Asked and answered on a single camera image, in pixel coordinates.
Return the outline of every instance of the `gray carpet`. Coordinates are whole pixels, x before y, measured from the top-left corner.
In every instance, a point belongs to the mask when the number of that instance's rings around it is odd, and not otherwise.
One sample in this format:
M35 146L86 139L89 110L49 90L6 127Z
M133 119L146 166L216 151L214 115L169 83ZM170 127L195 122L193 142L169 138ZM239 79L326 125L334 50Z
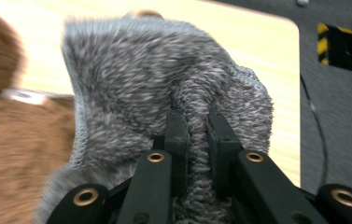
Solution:
M311 0L305 8L298 7L294 0L221 2L286 17L298 25L301 73L327 142L325 183L352 188L352 72L320 64L316 53L318 22L352 29L352 0ZM301 155L302 188L316 193L323 174L323 147L302 85Z

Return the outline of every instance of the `light wood tabletop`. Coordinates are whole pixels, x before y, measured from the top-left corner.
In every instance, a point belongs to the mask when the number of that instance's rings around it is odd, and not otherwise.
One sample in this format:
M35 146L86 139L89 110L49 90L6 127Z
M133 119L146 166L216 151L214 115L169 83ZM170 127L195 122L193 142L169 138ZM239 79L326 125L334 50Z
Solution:
M196 25L256 72L275 104L270 156L300 186L299 31L288 19L210 1L0 0L0 16L24 50L14 86L72 94L60 48L64 19L114 18L138 9Z

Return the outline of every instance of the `black cable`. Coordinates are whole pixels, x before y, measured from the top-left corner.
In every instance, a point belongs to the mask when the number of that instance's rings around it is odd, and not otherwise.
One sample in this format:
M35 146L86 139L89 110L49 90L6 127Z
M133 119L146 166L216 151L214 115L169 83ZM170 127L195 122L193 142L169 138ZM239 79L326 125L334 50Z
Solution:
M323 130L321 128L321 124L320 124L320 120L318 118L318 114L316 112L316 108L313 105L312 101L310 100L309 91L306 88L306 84L304 83L302 74L300 74L300 76L301 76L301 82L302 82L302 85L303 85L303 90L304 90L304 92L306 94L307 101L309 102L310 109L313 112L313 116L315 117L317 128L318 128L318 133L319 133L320 138L321 138L321 146L322 146L322 152L323 152L323 173L321 175L321 180L320 180L320 183L319 183L319 186L318 186L320 188L321 186L323 186L325 184L325 182L327 180L327 172L328 172L327 142L325 140L324 133L323 133Z

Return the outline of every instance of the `yellow and black striped tape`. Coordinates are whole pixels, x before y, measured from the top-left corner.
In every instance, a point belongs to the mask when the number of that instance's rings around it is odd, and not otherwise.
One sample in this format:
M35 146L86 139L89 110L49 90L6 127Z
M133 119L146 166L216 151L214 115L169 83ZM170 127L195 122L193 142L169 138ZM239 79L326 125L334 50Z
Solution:
M318 42L317 42L317 54L318 60L323 64L330 64L329 55L329 41L327 39L327 32L331 30L338 30L345 34L352 35L352 30L346 29L344 27L334 27L326 25L320 22L317 25L318 32Z

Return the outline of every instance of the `fuzzy gray fabric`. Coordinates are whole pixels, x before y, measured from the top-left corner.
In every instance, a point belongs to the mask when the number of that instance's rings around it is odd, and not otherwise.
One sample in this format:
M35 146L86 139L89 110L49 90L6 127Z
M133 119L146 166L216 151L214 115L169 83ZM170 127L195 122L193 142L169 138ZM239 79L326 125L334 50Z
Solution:
M175 223L231 223L216 200L204 120L213 106L245 149L268 152L271 99L251 69L236 65L208 34L180 21L125 17L70 21L63 56L75 91L76 140L69 165L45 188L35 223L72 188L112 189L133 175L139 155L163 135L170 107L184 111L190 133L188 191L175 199Z

